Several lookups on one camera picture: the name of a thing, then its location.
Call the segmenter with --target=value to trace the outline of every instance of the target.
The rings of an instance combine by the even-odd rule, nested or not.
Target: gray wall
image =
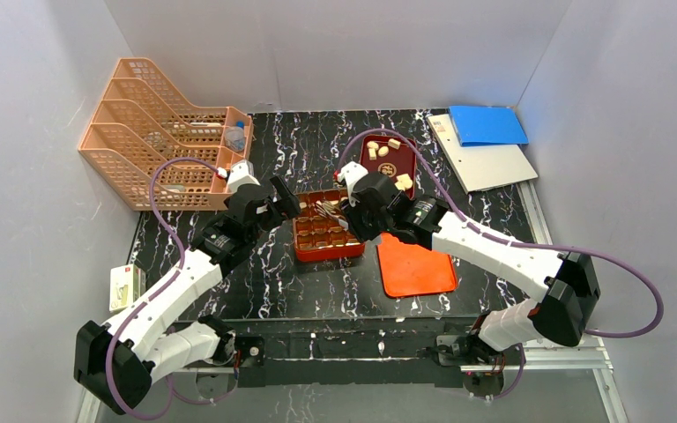
[[[677,2],[576,0],[519,105],[556,241],[604,249],[658,282],[666,319],[607,341],[632,421],[677,421]],[[652,318],[636,280],[599,269],[592,325]]]
[[[571,0],[106,0],[196,104],[246,111],[520,99]]]
[[[118,56],[103,3],[0,2],[0,421],[67,422],[81,324],[137,222],[76,151]]]

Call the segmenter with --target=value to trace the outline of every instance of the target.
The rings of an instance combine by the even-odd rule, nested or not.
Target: small white box
[[[146,274],[135,264],[110,270],[110,312],[121,311],[146,292]]]

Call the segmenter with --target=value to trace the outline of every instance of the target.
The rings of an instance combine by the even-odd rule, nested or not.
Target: metal frame
[[[539,197],[533,182],[520,182],[518,193],[523,201],[525,214],[538,243],[551,243],[551,234],[541,210]],[[548,341],[532,341],[524,345],[526,370],[588,369],[592,370],[610,423],[627,422],[627,414],[621,403],[614,381],[614,366],[606,351],[602,338],[584,337],[581,345],[567,348]],[[513,373],[518,366],[507,366],[505,371]],[[462,366],[462,372],[481,370],[479,366]],[[198,367],[181,369],[179,373],[231,373],[231,369],[220,367]],[[82,405],[78,423],[95,423],[99,417],[101,402],[97,397],[82,389]]]

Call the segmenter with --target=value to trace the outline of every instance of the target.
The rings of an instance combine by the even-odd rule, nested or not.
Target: black marble table
[[[442,110],[378,110],[320,113],[268,113],[254,116],[250,161],[256,177],[280,174],[294,192],[332,187],[339,155],[351,137],[370,128],[390,128],[412,137],[443,186],[468,216],[483,225],[532,241],[532,231],[515,186],[466,195],[437,144],[427,117]],[[417,171],[418,193],[431,193],[430,178]],[[213,212],[163,212],[187,245]],[[130,263],[146,271],[149,286],[178,260],[174,243],[150,212],[141,215],[131,246]],[[336,318],[367,316],[466,316],[502,309],[523,295],[503,280],[455,260],[458,289],[452,293],[392,299],[385,295],[377,253],[320,263],[300,263],[294,256],[292,225],[285,223],[259,242],[222,284],[202,295],[182,315],[195,320],[215,314],[222,319]]]

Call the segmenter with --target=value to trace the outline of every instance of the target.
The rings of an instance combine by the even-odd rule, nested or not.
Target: wire
[[[175,163],[181,162],[181,161],[192,161],[195,163],[198,163],[199,165],[203,165],[210,170],[212,170],[215,174],[217,174],[217,168],[212,166],[209,163],[206,163],[205,161],[201,159],[196,159],[192,157],[178,157],[175,159],[171,159],[163,163],[160,167],[157,168],[156,171],[154,171],[154,174],[152,175],[152,180],[149,182],[149,203],[152,205],[152,212],[154,213],[154,216],[157,218],[157,220],[160,222],[162,227],[167,231],[167,233],[170,235],[170,238],[173,239],[175,242],[175,245],[177,246],[178,250],[180,251],[180,265],[177,267],[175,270],[175,273],[173,273],[173,276],[170,277],[170,279],[165,282],[159,290],[155,291],[154,293],[149,295],[149,301],[153,301],[155,298],[157,298],[161,293],[163,293],[170,285],[175,282],[177,279],[178,275],[180,275],[180,269],[182,269],[185,266],[185,247],[182,245],[182,240],[180,239],[180,236],[177,235],[175,230],[165,221],[165,219],[162,217],[162,214],[160,213],[160,209],[157,207],[157,201],[154,198],[154,186],[155,183],[157,182],[157,179],[160,177],[160,174],[162,173],[162,170],[164,170],[166,167],[173,165]],[[182,401],[188,402],[188,401],[196,401],[188,398],[182,397],[179,393],[175,391],[175,388],[173,387],[172,380],[169,377],[165,378],[165,382],[167,384],[167,387],[169,388],[169,392],[167,394],[167,403],[165,406],[162,408],[160,412],[157,412],[155,414],[143,414],[141,412],[136,412],[126,402],[123,400],[121,397],[121,393],[118,391],[118,388],[115,386],[115,377],[113,376],[113,353],[115,352],[115,347],[118,344],[118,340],[120,339],[121,335],[123,334],[123,331],[126,329],[126,327],[129,325],[129,323],[135,319],[138,314],[143,310],[146,305],[149,302],[142,302],[141,304],[138,305],[138,307],[133,308],[133,310],[130,312],[128,317],[126,317],[125,320],[121,323],[121,325],[118,327],[118,330],[115,332],[113,337],[110,339],[110,345],[108,346],[108,353],[105,354],[105,374],[108,377],[108,388],[110,389],[110,395],[113,397],[113,400],[115,401],[116,404],[118,404],[121,409],[129,414],[130,416],[140,419],[140,420],[156,420],[162,416],[165,415],[167,410],[169,410],[170,405],[172,404],[172,399],[173,397],[177,397],[178,399],[181,399]]]
[[[638,330],[632,330],[629,332],[603,332],[600,330],[585,330],[584,333],[587,333],[589,335],[594,335],[597,337],[604,337],[604,338],[633,338],[633,337],[638,337],[640,335],[644,335],[647,332],[650,332],[651,330],[655,329],[658,327],[660,324],[660,321],[663,319],[663,314],[665,313],[665,307],[663,305],[663,298],[660,296],[660,292],[658,291],[658,288],[655,286],[655,284],[650,281],[649,278],[643,275],[642,272],[640,272],[638,269],[636,269],[634,266],[632,266],[629,263],[626,263],[622,261],[619,258],[610,256],[608,254],[602,253],[600,251],[594,250],[594,249],[583,249],[579,247],[571,247],[571,246],[565,246],[565,245],[549,245],[549,244],[537,244],[537,243],[530,243],[530,242],[520,242],[520,241],[513,241],[509,239],[504,239],[500,238],[496,235],[490,234],[487,232],[487,229],[479,227],[479,225],[474,222],[472,219],[470,219],[468,216],[463,214],[463,212],[458,208],[458,206],[453,202],[453,199],[450,197],[450,194],[448,194],[448,191],[444,188],[443,184],[440,182],[439,179],[437,179],[437,176],[435,175],[435,172],[432,171],[432,168],[429,166],[429,163],[424,159],[424,156],[421,155],[421,152],[416,148],[416,146],[409,141],[406,137],[401,135],[400,133],[396,132],[395,130],[388,130],[385,128],[375,128],[372,130],[365,130],[356,136],[354,136],[349,143],[346,145],[344,148],[344,151],[341,153],[341,156],[338,159],[338,170],[340,170],[345,164],[346,164],[346,159],[349,156],[349,150],[357,144],[361,139],[363,139],[365,136],[370,135],[370,134],[375,134],[375,133],[388,133],[391,134],[394,137],[398,137],[401,139],[401,141],[408,146],[411,151],[416,155],[417,159],[419,159],[419,162],[421,165],[424,167],[424,170],[427,171],[427,174],[429,174],[429,177],[432,179],[432,182],[435,183],[435,186],[437,189],[440,191],[440,194],[443,196],[445,201],[448,203],[450,208],[455,212],[456,216],[458,216],[459,219],[463,221],[464,227],[469,227],[471,228],[472,231],[474,231],[476,234],[480,234],[484,238],[497,242],[499,244],[503,245],[511,245],[512,247],[516,247],[519,249],[547,249],[547,250],[553,250],[553,251],[568,251],[568,252],[574,252],[578,254],[586,254],[588,256],[593,256],[597,257],[603,260],[608,261],[609,263],[616,264],[617,266],[621,267],[625,271],[628,271],[632,275],[634,275],[636,278],[640,279],[640,281],[647,286],[647,288],[650,290],[653,299],[655,300],[655,316],[653,317],[652,321],[648,323],[646,326],[644,326],[641,329]],[[520,382],[520,377],[523,375],[523,369],[525,366],[525,352],[523,352],[523,346],[521,344],[519,345],[520,349],[520,368],[517,371],[517,376],[515,377],[515,380],[513,383],[510,385],[509,388],[507,388],[505,391],[500,393],[499,395],[494,396],[494,399],[502,398],[509,394],[516,386],[517,383]]]

